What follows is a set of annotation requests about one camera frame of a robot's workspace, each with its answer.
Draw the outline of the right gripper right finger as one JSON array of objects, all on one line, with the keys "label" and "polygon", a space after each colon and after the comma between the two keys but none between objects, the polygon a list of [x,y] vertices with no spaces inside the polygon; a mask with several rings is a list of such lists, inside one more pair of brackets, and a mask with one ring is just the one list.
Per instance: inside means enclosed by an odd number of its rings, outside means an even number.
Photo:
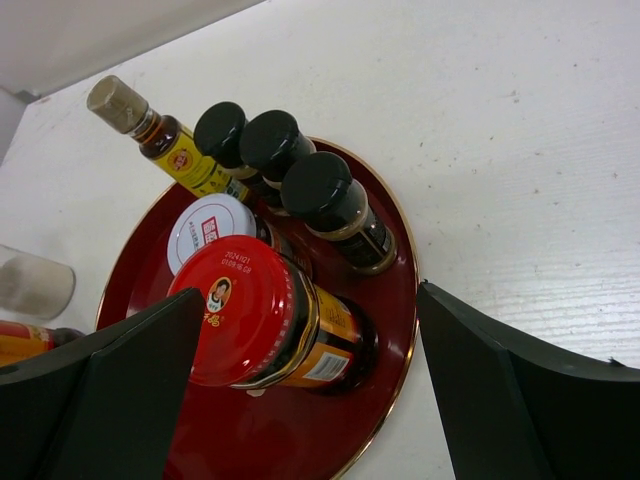
[{"label": "right gripper right finger", "polygon": [[456,478],[638,478],[638,369],[547,343],[428,281],[416,301]]}]

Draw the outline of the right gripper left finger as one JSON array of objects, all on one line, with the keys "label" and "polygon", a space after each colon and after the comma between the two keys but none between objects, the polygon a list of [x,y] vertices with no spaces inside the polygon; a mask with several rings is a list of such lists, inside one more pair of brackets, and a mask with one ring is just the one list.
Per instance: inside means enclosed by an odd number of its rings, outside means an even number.
[{"label": "right gripper left finger", "polygon": [[2,478],[162,478],[202,318],[188,288],[2,367]]}]

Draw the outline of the small yellow-label brown bottle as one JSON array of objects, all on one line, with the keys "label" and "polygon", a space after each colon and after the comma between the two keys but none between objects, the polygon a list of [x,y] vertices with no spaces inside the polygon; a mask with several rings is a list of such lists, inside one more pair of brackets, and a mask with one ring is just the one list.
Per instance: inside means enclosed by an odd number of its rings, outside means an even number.
[{"label": "small yellow-label brown bottle", "polygon": [[161,115],[115,75],[91,89],[87,108],[117,132],[131,137],[140,153],[197,198],[223,193],[248,203],[248,188],[199,152],[193,133],[171,115]]}]

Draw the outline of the black-cap spice bottle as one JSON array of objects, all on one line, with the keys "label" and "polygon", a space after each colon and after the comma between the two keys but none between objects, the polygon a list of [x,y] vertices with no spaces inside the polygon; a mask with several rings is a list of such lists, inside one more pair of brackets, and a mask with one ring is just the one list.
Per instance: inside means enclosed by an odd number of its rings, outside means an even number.
[{"label": "black-cap spice bottle", "polygon": [[294,163],[315,153],[316,147],[301,132],[293,115],[283,110],[269,110],[245,126],[239,151],[243,162],[257,170],[266,184],[276,190],[276,209],[283,211],[279,195],[286,173]]},{"label": "black-cap spice bottle", "polygon": [[193,140],[203,156],[213,158],[227,173],[246,183],[257,175],[241,159],[239,144],[247,124],[244,110],[236,103],[224,101],[208,108],[199,118]]},{"label": "black-cap spice bottle", "polygon": [[354,270],[375,275],[394,263],[395,237],[341,156],[318,151],[297,161],[280,193],[287,213],[329,242]]}]

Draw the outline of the white-lid jar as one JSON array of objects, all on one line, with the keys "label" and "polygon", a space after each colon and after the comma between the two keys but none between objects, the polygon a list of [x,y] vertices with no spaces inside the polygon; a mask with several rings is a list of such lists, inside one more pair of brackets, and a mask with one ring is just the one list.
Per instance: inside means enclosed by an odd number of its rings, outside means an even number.
[{"label": "white-lid jar", "polygon": [[211,194],[196,200],[176,220],[166,250],[171,273],[176,275],[200,249],[233,235],[257,238],[313,276],[312,262],[304,251],[271,223],[227,194]]}]

